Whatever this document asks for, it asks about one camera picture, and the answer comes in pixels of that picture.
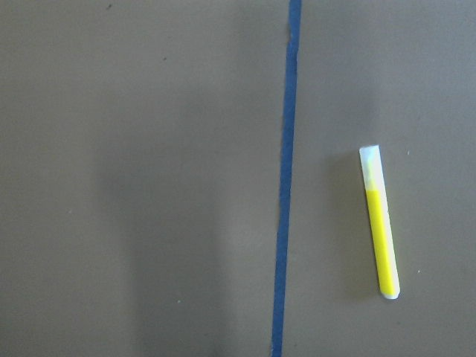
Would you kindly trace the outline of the yellow highlighter pen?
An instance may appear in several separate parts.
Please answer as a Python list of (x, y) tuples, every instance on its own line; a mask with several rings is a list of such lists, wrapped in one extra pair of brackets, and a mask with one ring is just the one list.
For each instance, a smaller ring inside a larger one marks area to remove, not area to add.
[(359, 149), (359, 157), (379, 290), (388, 300), (395, 300), (399, 297), (400, 285), (380, 147), (378, 145), (362, 147)]

